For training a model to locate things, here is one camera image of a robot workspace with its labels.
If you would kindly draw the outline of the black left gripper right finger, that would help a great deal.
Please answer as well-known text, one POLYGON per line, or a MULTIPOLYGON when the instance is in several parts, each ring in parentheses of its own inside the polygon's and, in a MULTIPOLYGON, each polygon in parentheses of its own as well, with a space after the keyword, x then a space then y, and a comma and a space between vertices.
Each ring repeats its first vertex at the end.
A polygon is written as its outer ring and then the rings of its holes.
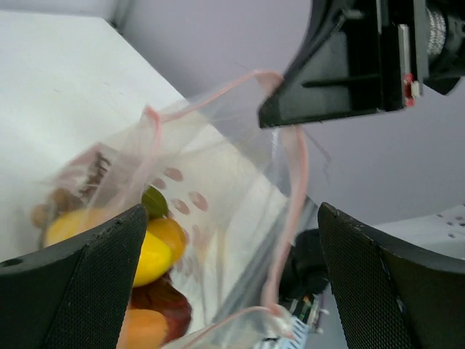
POLYGON ((321 247, 348 348, 463 348, 464 261, 394 237, 330 204, 321 247))

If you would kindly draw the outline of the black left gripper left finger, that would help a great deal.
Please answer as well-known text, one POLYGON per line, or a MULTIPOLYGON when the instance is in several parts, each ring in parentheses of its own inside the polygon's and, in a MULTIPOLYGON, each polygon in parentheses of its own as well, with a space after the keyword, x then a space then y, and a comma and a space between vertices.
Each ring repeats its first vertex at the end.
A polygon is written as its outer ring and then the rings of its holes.
POLYGON ((1 347, 116 348, 146 227, 136 205, 1 262, 1 347))

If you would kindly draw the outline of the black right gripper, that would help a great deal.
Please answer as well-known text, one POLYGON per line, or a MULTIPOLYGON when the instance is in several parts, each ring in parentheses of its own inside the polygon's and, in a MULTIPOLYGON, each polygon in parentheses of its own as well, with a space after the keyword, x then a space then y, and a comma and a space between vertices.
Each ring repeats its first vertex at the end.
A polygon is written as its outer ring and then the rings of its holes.
POLYGON ((282 83, 258 111, 262 128, 410 108, 464 77, 462 1, 314 1, 282 83))

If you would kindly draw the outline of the yellow mango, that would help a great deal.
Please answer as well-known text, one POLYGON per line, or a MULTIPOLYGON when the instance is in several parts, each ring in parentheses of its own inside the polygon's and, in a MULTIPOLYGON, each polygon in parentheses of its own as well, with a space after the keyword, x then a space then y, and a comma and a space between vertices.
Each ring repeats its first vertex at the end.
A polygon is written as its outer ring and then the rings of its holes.
MULTIPOLYGON (((88 229, 98 226, 106 215, 104 209, 77 209, 59 216, 47 229, 43 237, 44 246, 57 244, 88 229)), ((151 220, 139 256, 133 286, 140 287, 160 278, 173 264, 174 253, 164 240, 174 231, 168 218, 151 220)))

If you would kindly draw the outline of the yellow lemon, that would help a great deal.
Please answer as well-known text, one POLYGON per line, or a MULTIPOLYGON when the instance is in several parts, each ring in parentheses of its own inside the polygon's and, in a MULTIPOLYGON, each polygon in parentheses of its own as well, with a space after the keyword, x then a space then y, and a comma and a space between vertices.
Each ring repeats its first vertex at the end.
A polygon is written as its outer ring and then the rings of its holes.
POLYGON ((174 264, 182 258, 187 242, 185 232, 176 220, 169 217, 151 220, 148 223, 147 231, 170 248, 174 264))

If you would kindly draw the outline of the longan bunch with leaves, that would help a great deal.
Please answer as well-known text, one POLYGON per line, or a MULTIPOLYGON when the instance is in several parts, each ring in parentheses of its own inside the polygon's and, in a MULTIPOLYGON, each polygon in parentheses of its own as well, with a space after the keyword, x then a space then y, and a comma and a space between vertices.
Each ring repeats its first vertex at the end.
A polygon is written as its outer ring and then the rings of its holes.
POLYGON ((44 201, 31 209, 31 223, 45 248, 94 228, 141 204, 149 219, 169 213, 163 194, 151 184, 150 153, 99 144, 69 161, 50 181, 44 201))

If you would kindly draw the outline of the clear zip bag pink dots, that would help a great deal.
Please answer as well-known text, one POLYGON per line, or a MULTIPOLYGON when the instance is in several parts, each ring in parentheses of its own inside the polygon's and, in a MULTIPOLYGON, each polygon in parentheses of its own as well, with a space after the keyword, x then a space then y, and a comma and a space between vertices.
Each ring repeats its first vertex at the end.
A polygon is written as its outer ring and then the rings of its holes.
POLYGON ((296 339, 297 320, 279 304, 278 284, 305 203, 307 144, 301 127, 256 123, 281 82, 277 73, 254 71, 163 111, 148 106, 135 125, 90 147, 150 153, 151 184, 185 232, 185 252, 165 273, 190 303, 192 321, 161 348, 296 339))

